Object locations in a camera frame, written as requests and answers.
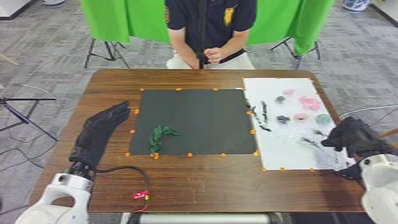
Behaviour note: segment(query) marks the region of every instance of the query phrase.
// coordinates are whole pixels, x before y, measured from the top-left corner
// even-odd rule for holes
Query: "metal stand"
[[[117,50],[117,45],[119,45],[122,48],[126,48],[126,47],[122,46],[122,44],[120,44],[119,42],[117,42],[117,43],[112,43],[112,42],[104,41],[104,47],[106,47],[106,51],[108,51],[108,57],[104,57],[104,56],[101,56],[101,55],[97,55],[97,54],[92,53],[94,44],[96,44],[96,39],[92,38],[92,41],[90,41],[90,48],[88,48],[88,54],[87,54],[87,58],[85,58],[83,68],[87,69],[88,61],[90,61],[90,56],[96,56],[96,57],[103,58],[103,59],[108,60],[108,61],[115,61],[117,59],[120,59],[120,61],[122,61],[124,65],[126,65],[126,67],[129,68],[128,63],[126,63],[126,60],[124,60],[124,57],[122,57],[120,52],[119,52],[119,50]]]
[[[295,58],[295,61],[296,61],[293,68],[295,68],[295,70],[298,70],[300,65],[302,65],[302,56],[295,54],[295,51],[289,48],[287,41],[289,41],[291,38],[293,37],[287,37],[284,39],[284,41],[275,45],[275,47],[270,49],[270,51],[273,51],[280,45],[286,46],[287,51],[289,51],[289,54],[291,54],[291,57]],[[309,52],[312,52],[312,51],[316,51],[316,56],[318,56],[318,60],[319,60],[319,46],[318,46],[318,41],[314,41],[314,48],[309,50]]]
[[[33,123],[33,121],[30,120],[30,116],[37,107],[37,104],[40,101],[51,101],[55,100],[55,98],[0,98],[0,107],[3,107],[8,112],[12,113],[12,115],[16,116],[16,118],[19,119],[19,122],[14,123],[12,125],[8,125],[5,128],[0,129],[0,132],[8,130],[10,128],[14,128],[16,126],[19,126],[21,124],[32,124],[32,126],[39,129],[39,131],[42,132],[42,134],[48,135],[48,137],[58,141],[58,139],[53,137],[53,135],[46,132],[46,130],[40,128],[40,126]],[[33,101],[33,106],[28,110],[28,114],[26,116],[21,114],[21,112],[16,110],[16,108],[8,105],[8,101]]]

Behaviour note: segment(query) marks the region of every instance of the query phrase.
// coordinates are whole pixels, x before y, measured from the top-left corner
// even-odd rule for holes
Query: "small red object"
[[[138,193],[135,193],[135,194],[133,194],[133,200],[143,198],[147,195],[149,195],[149,191],[147,191],[147,190],[142,191],[142,192],[138,192]]]

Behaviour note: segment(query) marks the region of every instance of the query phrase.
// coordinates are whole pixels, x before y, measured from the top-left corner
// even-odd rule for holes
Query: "person's hand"
[[[220,48],[216,47],[216,48],[206,49],[204,50],[204,55],[207,57],[209,64],[218,64],[220,60],[223,59]]]

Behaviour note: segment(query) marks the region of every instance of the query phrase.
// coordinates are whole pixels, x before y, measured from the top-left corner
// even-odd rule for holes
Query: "green backdrop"
[[[295,53],[312,49],[334,0],[257,0],[248,45],[295,38]],[[92,38],[129,42],[129,36],[168,42],[163,0],[81,0]]]

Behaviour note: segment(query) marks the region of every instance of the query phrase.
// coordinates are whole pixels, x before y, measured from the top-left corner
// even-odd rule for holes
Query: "cable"
[[[373,127],[378,122],[385,119],[385,117],[398,111],[398,108],[385,114],[385,116],[376,120],[376,122],[369,125],[369,127]]]
[[[1,156],[5,153],[8,153],[10,151],[17,151],[17,152],[21,153],[21,155],[23,155],[26,161],[28,161],[28,162],[30,162],[40,169],[44,169],[44,167],[32,161],[32,159],[28,158],[24,152],[23,152],[19,149],[8,149],[8,150],[5,150],[5,151],[0,153],[0,156]]]
[[[35,157],[28,158],[23,162],[19,162],[19,163],[16,163],[14,165],[10,165],[8,167],[5,167],[5,168],[0,170],[0,172],[3,172],[3,171],[5,171],[7,169],[10,169],[12,167],[19,166],[19,165],[21,165],[24,162],[28,162],[30,160],[37,159],[37,158],[48,153],[48,151],[53,149],[55,145],[56,145],[56,142],[53,141],[53,145],[51,145],[51,147],[44,150],[44,152],[42,152]]]
[[[143,188],[145,188],[147,195],[145,195],[145,198],[143,198],[143,206],[133,212],[133,214],[135,214],[136,212],[143,212],[145,211],[145,209],[147,209],[147,201],[149,201],[149,176],[147,176],[147,173],[145,173],[143,169],[138,168],[136,166],[117,166],[117,167],[113,167],[113,168],[110,168],[106,170],[94,169],[94,172],[97,172],[97,173],[110,173],[110,172],[117,171],[117,170],[122,170],[122,169],[136,170],[140,175],[142,175],[142,178],[143,178]]]
[[[0,216],[5,215],[7,213],[14,212],[16,210],[26,208],[26,207],[28,207],[28,205],[23,205],[21,207],[10,209],[8,211],[5,211],[5,212],[0,213]]]
[[[60,108],[60,111],[62,111],[62,112],[65,112],[65,111],[69,111],[69,110],[72,110],[72,109],[76,108],[76,106],[69,107],[67,109],[62,108],[62,105],[60,105],[56,96],[55,96],[55,95],[53,95],[42,88],[39,88],[37,86],[30,86],[30,85],[26,85],[26,84],[21,84],[21,86],[24,86],[24,87],[28,87],[28,88],[33,88],[33,89],[40,90],[40,91],[42,91],[42,92],[55,98],[55,102],[56,102],[56,104],[58,104],[58,108]]]
[[[387,108],[396,108],[396,107],[398,107],[398,104],[392,104],[392,105],[387,105],[387,106],[378,106],[378,107],[367,107],[367,108],[362,108],[362,109],[358,109],[358,110],[353,110],[353,111],[342,113],[342,114],[339,115],[339,118],[342,119],[342,118],[346,117],[346,115],[350,115],[350,114],[353,114],[353,113],[357,113],[357,112],[362,112],[362,111],[367,111],[367,110],[380,110],[380,109],[387,109]]]

